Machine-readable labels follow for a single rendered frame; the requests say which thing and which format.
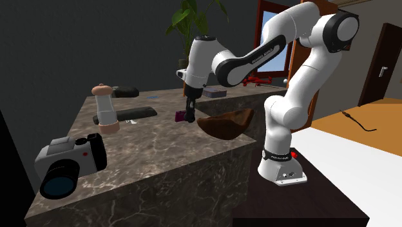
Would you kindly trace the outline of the grey purple flat box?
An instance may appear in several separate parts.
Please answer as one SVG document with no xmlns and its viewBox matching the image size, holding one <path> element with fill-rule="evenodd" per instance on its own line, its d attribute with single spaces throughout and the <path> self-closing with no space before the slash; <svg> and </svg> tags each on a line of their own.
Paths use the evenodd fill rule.
<svg viewBox="0 0 402 227">
<path fill-rule="evenodd" d="M 203 89 L 202 95 L 209 98 L 225 97 L 227 90 L 223 88 L 206 87 Z"/>
</svg>

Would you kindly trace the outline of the brown wooden bowl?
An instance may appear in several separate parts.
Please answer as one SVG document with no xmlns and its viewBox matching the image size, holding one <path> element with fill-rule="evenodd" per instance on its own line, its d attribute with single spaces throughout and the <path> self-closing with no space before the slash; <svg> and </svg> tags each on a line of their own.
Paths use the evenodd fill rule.
<svg viewBox="0 0 402 227">
<path fill-rule="evenodd" d="M 221 139 L 233 140 L 249 127 L 254 110 L 246 108 L 197 120 L 198 126 L 208 135 Z"/>
</svg>

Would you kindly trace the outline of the long black remote control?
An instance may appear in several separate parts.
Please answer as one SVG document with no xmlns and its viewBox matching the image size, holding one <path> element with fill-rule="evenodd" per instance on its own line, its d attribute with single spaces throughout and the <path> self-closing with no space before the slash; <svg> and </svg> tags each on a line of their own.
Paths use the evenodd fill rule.
<svg viewBox="0 0 402 227">
<path fill-rule="evenodd" d="M 156 116 L 157 112 L 150 106 L 140 107 L 140 108 L 131 108 L 126 110 L 106 110 L 98 112 L 97 115 L 93 116 L 93 122 L 95 124 L 113 124 L 117 121 L 126 121 L 126 120 L 134 120 L 141 119 L 146 117 Z"/>
</svg>

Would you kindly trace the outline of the red toy aircraft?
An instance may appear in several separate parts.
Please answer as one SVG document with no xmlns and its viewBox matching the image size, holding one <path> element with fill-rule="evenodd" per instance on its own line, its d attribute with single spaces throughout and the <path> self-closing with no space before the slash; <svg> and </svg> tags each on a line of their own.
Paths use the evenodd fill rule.
<svg viewBox="0 0 402 227">
<path fill-rule="evenodd" d="M 262 79 L 262 78 L 259 78 L 259 77 L 253 77 L 251 75 L 248 75 L 242 81 L 243 86 L 247 86 L 250 83 L 253 83 L 255 87 L 266 85 L 266 84 L 271 84 L 272 83 L 272 77 Z"/>
</svg>

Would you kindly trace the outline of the black flat pouch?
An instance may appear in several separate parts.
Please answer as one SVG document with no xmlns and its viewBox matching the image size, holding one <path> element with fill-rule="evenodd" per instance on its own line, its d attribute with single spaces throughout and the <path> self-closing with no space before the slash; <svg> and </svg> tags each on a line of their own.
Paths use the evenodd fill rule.
<svg viewBox="0 0 402 227">
<path fill-rule="evenodd" d="M 132 86 L 113 86 L 112 87 L 113 98 L 126 98 L 126 97 L 138 97 L 139 90 Z"/>
</svg>

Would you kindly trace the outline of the green potted plant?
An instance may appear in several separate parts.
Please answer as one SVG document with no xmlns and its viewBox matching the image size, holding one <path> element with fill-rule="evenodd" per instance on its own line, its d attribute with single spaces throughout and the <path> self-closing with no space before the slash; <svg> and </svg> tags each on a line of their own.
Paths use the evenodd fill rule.
<svg viewBox="0 0 402 227">
<path fill-rule="evenodd" d="M 188 66 L 191 45 L 196 35 L 208 34 L 207 12 L 212 4 L 218 5 L 229 21 L 227 10 L 221 0 L 210 0 L 205 10 L 198 9 L 196 0 L 180 0 L 180 8 L 172 15 L 171 24 L 165 34 L 169 35 L 175 31 L 179 35 L 184 57 L 178 60 L 178 69 Z"/>
</svg>

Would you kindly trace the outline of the white and beige pepper mill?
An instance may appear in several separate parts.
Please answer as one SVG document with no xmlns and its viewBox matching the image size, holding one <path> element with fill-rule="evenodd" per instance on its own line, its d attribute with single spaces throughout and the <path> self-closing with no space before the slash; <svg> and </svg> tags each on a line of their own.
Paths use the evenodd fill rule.
<svg viewBox="0 0 402 227">
<path fill-rule="evenodd" d="M 109 134 L 118 132 L 120 125 L 117 119 L 117 113 L 111 101 L 112 87 L 100 83 L 93 87 L 91 92 L 95 96 L 97 103 L 97 117 L 100 133 Z"/>
</svg>

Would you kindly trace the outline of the red framed window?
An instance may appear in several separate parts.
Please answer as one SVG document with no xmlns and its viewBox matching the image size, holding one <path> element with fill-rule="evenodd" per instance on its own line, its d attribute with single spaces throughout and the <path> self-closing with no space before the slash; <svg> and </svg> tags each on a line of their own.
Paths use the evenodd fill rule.
<svg viewBox="0 0 402 227">
<path fill-rule="evenodd" d="M 280 0 L 258 0 L 256 13 L 256 26 L 254 36 L 254 47 L 262 43 L 262 28 L 264 24 L 274 15 L 289 8 L 289 5 Z M 259 69 L 254 70 L 252 75 L 259 78 L 287 77 L 290 69 L 293 43 L 286 47 L 271 61 L 265 63 Z"/>
</svg>

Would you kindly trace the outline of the dark robot stand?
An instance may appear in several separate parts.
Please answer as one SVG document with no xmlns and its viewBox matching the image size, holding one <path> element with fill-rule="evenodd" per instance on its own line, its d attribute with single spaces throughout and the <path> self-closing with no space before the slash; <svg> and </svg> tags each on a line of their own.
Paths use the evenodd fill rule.
<svg viewBox="0 0 402 227">
<path fill-rule="evenodd" d="M 233 208 L 232 227 L 366 227 L 369 216 L 299 153 L 307 182 L 278 186 L 262 178 L 252 152 L 247 200 Z"/>
</svg>

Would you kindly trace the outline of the dark brown door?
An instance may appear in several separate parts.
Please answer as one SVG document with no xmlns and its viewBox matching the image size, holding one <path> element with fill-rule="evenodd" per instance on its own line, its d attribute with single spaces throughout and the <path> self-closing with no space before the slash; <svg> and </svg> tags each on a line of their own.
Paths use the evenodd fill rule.
<svg viewBox="0 0 402 227">
<path fill-rule="evenodd" d="M 384 23 L 358 106 L 384 98 L 401 50 L 402 28 Z"/>
</svg>

